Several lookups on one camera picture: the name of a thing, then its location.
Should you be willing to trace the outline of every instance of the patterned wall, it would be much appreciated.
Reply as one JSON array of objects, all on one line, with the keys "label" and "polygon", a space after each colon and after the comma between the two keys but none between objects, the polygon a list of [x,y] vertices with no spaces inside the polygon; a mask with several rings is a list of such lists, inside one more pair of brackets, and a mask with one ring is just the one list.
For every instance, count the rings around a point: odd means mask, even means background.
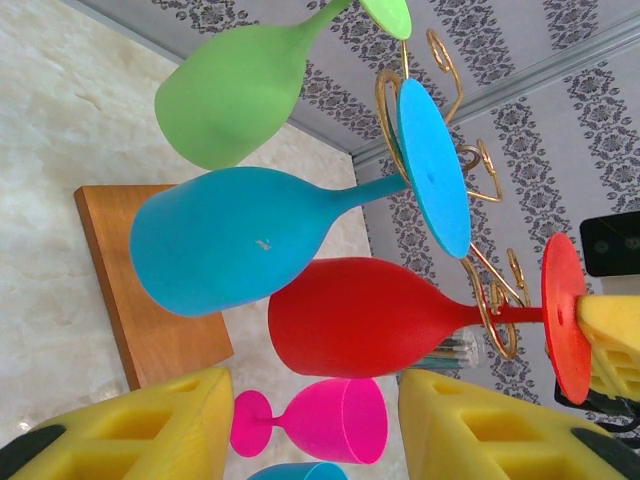
[{"label": "patterned wall", "polygon": [[[203,41],[239,25],[295,24],[327,0],[79,0],[185,58]],[[640,12],[637,0],[409,0],[413,76],[436,102],[455,98],[424,33],[433,27],[459,66],[467,93],[478,91]],[[398,41],[355,1],[318,37],[292,120],[345,151],[380,136],[375,76],[399,68]]]},{"label": "patterned wall", "polygon": [[[486,141],[504,187],[503,204],[471,199],[474,242],[507,271],[505,251],[515,248],[534,305],[540,304],[542,252],[554,232],[567,232],[580,250],[582,220],[640,210],[640,88],[633,73],[639,55],[640,46],[629,48],[452,129],[458,142]],[[356,174],[363,183],[394,171],[390,159],[383,158],[359,165]],[[486,174],[475,172],[468,186],[490,191]],[[466,274],[427,233],[408,191],[364,210],[375,256],[471,303]],[[590,280],[591,291],[601,292],[600,282]],[[519,338],[516,360],[504,361],[490,351],[485,365],[462,371],[462,378],[561,408],[553,400],[555,376],[544,354],[542,326],[520,328]]]}]

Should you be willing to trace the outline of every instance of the marble surface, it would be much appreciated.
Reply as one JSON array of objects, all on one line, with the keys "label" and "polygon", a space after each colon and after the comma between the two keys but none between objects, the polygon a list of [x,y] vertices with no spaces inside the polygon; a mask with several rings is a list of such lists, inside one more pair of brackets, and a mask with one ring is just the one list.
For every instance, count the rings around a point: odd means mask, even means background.
[{"label": "marble surface", "polygon": [[[0,445],[39,422],[126,391],[72,194],[86,184],[182,182],[202,170],[166,143],[153,94],[175,65],[55,0],[0,3]],[[285,126],[246,164],[328,188],[355,183],[350,159]],[[360,209],[320,256],[368,255]],[[289,372],[266,328],[266,301],[224,312],[236,393],[263,390],[274,411],[316,378]],[[395,379],[382,378],[390,444],[350,478],[406,478]],[[277,431],[254,459],[229,451],[226,479],[305,460]]]}]

